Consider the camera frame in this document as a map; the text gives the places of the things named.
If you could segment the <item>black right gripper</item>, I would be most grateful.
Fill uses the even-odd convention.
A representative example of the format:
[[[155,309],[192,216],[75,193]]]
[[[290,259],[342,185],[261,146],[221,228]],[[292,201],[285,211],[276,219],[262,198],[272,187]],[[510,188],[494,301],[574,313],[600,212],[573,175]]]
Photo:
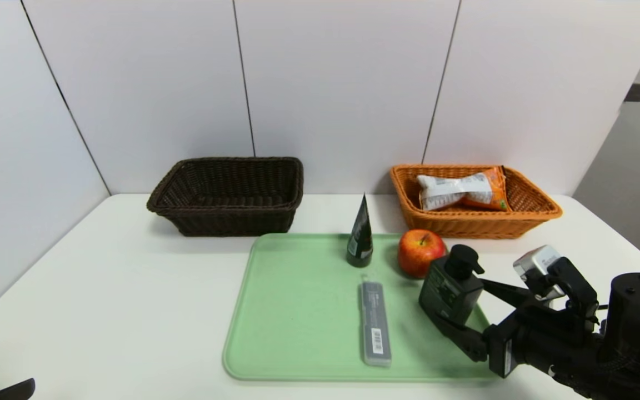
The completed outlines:
[[[473,362],[487,362],[490,370],[508,377],[519,365],[548,374],[552,369],[570,370],[594,362],[598,349],[594,338],[597,302],[587,306],[585,316],[576,304],[557,311],[533,298],[526,288],[479,279],[483,290],[515,307],[498,325],[483,334],[435,312],[434,324]]]

